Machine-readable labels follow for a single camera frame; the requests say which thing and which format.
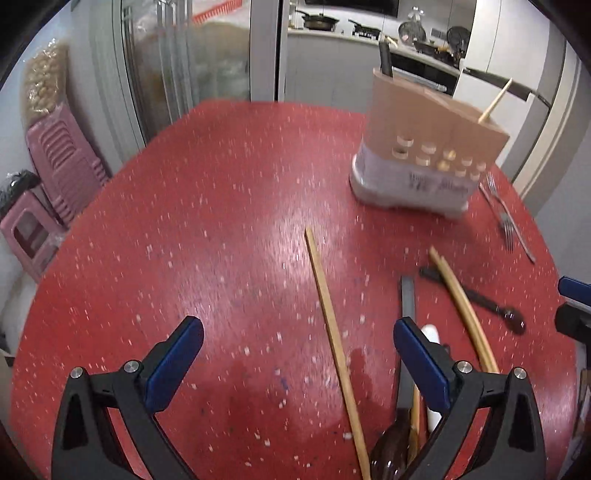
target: silver screw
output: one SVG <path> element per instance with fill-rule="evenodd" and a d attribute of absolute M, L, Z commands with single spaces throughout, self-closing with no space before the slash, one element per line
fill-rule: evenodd
<path fill-rule="evenodd" d="M 80 378 L 82 376 L 82 374 L 84 373 L 84 370 L 82 370 L 82 367 L 75 367 L 71 372 L 70 372 L 70 376 L 72 378 Z"/>
<path fill-rule="evenodd" d="M 520 380 L 523 380 L 525 377 L 527 377 L 527 372 L 521 367 L 517 367 L 515 370 L 513 370 L 513 374 Z"/>
<path fill-rule="evenodd" d="M 461 362 L 457 363 L 457 369 L 463 374 L 469 374 L 472 371 L 472 366 L 470 362 L 462 360 Z"/>
<path fill-rule="evenodd" d="M 123 370 L 125 370 L 129 374 L 132 374 L 133 372 L 137 372 L 138 368 L 139 362 L 137 362 L 136 360 L 130 360 L 125 364 Z"/>

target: blue gripper pad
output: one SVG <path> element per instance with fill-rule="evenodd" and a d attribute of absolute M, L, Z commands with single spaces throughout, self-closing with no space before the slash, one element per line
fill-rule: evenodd
<path fill-rule="evenodd" d="M 168 340 L 157 343 L 146 356 L 144 365 L 150 376 L 145 383 L 144 401 L 150 413 L 163 411 L 168 407 L 201 350 L 203 339 L 201 320 L 188 316 Z"/>
<path fill-rule="evenodd" d="M 417 335 L 423 336 L 425 342 L 430 342 L 418 327 L 415 327 L 415 334 L 410 323 L 400 319 L 394 324 L 394 345 L 428 407 L 443 414 L 451 407 L 448 380 Z"/>
<path fill-rule="evenodd" d="M 574 278 L 562 277 L 558 280 L 558 293 L 591 307 L 591 285 Z"/>

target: clear plastic bag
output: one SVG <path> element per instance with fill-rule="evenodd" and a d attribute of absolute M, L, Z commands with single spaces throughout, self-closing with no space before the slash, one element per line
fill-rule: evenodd
<path fill-rule="evenodd" d="M 67 44 L 53 39 L 27 61 L 22 77 L 21 110 L 25 129 L 66 100 Z"/>

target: pink plastic stool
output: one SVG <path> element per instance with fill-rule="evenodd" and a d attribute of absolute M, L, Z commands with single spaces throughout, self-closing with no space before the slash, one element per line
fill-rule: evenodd
<path fill-rule="evenodd" d="M 64 103 L 28 130 L 27 145 L 47 198 L 69 226 L 107 182 L 100 158 Z"/>
<path fill-rule="evenodd" d="M 23 193 L 4 216 L 0 231 L 37 283 L 57 251 L 56 239 L 66 233 L 30 191 Z"/>

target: speckled red tabletop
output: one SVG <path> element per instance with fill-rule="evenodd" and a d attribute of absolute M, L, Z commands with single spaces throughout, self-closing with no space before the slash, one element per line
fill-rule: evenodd
<path fill-rule="evenodd" d="M 200 480 L 360 478 L 306 251 L 311 225 L 368 448 L 393 417 L 400 275 L 416 277 L 434 245 L 463 283 L 525 315 L 517 337 L 476 308 L 501 370 L 529 373 L 556 475 L 574 421 L 574 346 L 554 330 L 557 273 L 534 221 L 498 171 L 535 266 L 505 251 L 479 193 L 459 221 L 360 205 L 348 174 L 363 126 L 329 108 L 204 103 L 115 176 L 40 284 L 15 364 L 12 426 L 43 474 L 70 370 L 143 358 L 192 314 L 205 344 L 158 418 Z M 415 289 L 419 325 L 435 324 L 454 359 L 477 365 L 447 291 L 418 277 Z"/>

